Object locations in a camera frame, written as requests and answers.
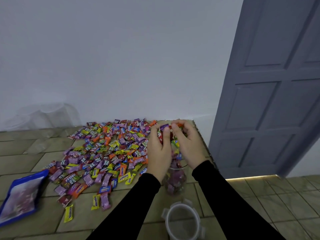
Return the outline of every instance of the hand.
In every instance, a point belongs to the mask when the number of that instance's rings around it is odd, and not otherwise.
[[[166,127],[162,132],[163,145],[158,138],[160,125],[151,127],[148,149],[148,170],[161,183],[172,161],[170,129]]]
[[[177,124],[183,124],[183,132],[187,134],[187,137],[182,133]],[[206,158],[202,152],[202,139],[198,134],[198,131],[192,127],[192,125],[186,120],[174,120],[171,121],[171,127],[178,138],[180,145],[180,152],[186,159],[186,162],[190,168],[195,169],[199,164],[206,161]]]

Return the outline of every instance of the door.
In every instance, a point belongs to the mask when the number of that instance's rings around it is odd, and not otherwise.
[[[209,143],[225,178],[286,174],[318,128],[319,1],[243,1]]]

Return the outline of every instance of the blue candy wrapper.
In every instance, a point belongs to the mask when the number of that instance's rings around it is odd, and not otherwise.
[[[33,214],[39,202],[39,188],[49,170],[16,179],[12,182],[7,197],[0,208],[0,227]]]

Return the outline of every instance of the candy bag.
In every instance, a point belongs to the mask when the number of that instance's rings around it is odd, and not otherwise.
[[[16,179],[12,182],[7,197],[0,208],[0,227],[18,221],[37,210],[38,193],[49,170]]]

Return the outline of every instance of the wall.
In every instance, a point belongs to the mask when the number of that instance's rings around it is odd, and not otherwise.
[[[0,123],[64,101],[82,123],[195,119],[208,143],[242,1],[0,0]]]
[[[320,138],[288,174],[290,177],[320,174]]]

